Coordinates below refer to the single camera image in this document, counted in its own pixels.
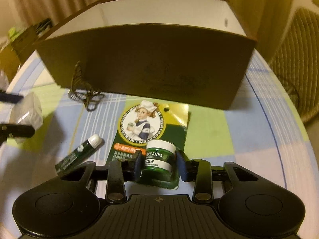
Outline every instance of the striped cushion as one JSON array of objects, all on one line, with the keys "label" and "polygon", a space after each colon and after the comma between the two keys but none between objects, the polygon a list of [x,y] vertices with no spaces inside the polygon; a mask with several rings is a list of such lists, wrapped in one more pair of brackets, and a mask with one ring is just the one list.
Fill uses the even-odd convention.
[{"label": "striped cushion", "polygon": [[319,15],[299,8],[269,65],[305,123],[319,112]]}]

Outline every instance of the salve label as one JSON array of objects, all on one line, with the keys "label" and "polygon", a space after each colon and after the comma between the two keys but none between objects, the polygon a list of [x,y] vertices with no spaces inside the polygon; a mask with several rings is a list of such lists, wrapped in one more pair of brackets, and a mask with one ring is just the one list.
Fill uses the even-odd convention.
[{"label": "salve label", "polygon": [[147,152],[145,166],[159,167],[171,172],[172,166],[168,162],[170,162],[172,156],[172,154],[166,152]]}]

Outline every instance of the black robotic gripper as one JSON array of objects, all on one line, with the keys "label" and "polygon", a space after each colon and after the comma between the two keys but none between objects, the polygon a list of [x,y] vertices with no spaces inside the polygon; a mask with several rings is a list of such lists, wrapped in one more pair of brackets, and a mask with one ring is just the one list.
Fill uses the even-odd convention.
[{"label": "black robotic gripper", "polygon": [[[138,180],[143,162],[139,150],[129,161],[85,162],[23,193],[12,209],[21,238],[298,238],[302,201],[233,162],[211,166],[178,151],[181,179],[195,182],[191,200],[188,195],[127,199],[124,182]],[[105,199],[95,195],[100,180],[107,180]],[[222,182],[219,199],[213,198],[212,181]]]}]

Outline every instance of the orange label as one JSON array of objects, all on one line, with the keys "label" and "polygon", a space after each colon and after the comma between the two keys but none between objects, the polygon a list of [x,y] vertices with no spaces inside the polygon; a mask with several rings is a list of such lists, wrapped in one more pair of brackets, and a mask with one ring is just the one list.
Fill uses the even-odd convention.
[{"label": "orange label", "polygon": [[116,143],[114,145],[114,149],[118,150],[118,151],[125,152],[125,153],[130,153],[130,154],[134,154],[136,150],[141,150],[142,154],[146,155],[146,150],[143,148],[131,147],[131,146],[127,146],[127,145],[123,145],[123,144],[119,144],[119,143]]}]

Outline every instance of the white plastic bag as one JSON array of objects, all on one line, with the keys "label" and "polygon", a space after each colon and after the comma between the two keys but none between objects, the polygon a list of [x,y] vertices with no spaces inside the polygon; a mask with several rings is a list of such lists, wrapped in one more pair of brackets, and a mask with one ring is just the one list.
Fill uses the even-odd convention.
[{"label": "white plastic bag", "polygon": [[9,81],[8,81],[7,75],[1,69],[0,70],[0,89],[2,91],[6,91],[8,87],[9,87]]},{"label": "white plastic bag", "polygon": [[[19,101],[11,110],[10,123],[31,125],[38,130],[43,125],[42,108],[38,96],[31,92]],[[25,138],[15,138],[18,144]]]}]

